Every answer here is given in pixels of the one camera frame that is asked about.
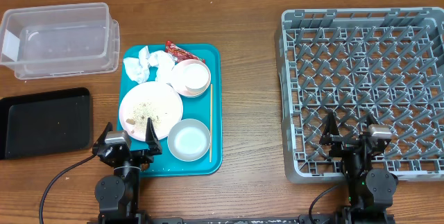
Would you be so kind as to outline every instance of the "wood grain surface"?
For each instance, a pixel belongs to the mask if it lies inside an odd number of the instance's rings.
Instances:
[[[444,0],[0,0],[11,8],[106,2],[120,24],[121,53],[136,44],[203,43],[221,53],[223,163],[213,175],[142,180],[140,207],[151,216],[232,218],[306,214],[329,184],[291,184],[284,175],[281,100],[273,34],[280,15],[294,8],[440,6]],[[116,123],[119,69],[112,74],[17,80],[0,68],[0,98],[71,87],[94,99],[94,138]],[[87,151],[0,161],[0,223],[38,223],[49,181],[87,156]],[[59,179],[46,199],[46,223],[94,220],[96,183],[112,169],[95,159]],[[444,182],[401,182],[389,212],[397,223],[443,223]],[[341,189],[321,199],[314,212],[345,203]]]

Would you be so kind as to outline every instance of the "black tray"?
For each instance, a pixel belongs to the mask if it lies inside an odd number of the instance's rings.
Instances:
[[[91,145],[92,97],[86,88],[0,100],[0,160]]]

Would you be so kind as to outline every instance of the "chopstick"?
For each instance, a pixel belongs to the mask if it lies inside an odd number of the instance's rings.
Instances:
[[[213,84],[210,85],[210,162],[213,160]]]

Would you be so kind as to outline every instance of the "red wrapper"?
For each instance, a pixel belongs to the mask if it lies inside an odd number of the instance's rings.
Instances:
[[[189,53],[188,51],[186,51],[182,48],[179,48],[178,46],[173,44],[173,42],[171,42],[171,41],[166,41],[165,52],[170,53],[175,58],[175,61],[177,63],[182,62],[183,60],[195,59],[195,60],[200,60],[201,62],[203,62],[205,64],[204,59],[199,58],[196,55]]]

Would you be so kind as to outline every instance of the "crumpled napkin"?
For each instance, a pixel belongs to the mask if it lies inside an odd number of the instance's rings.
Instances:
[[[145,46],[139,51],[138,58],[123,59],[128,77],[139,84],[145,83],[150,76],[150,67],[157,67],[156,81],[161,83],[171,83],[171,70],[175,62],[173,56],[164,51],[149,53]]]

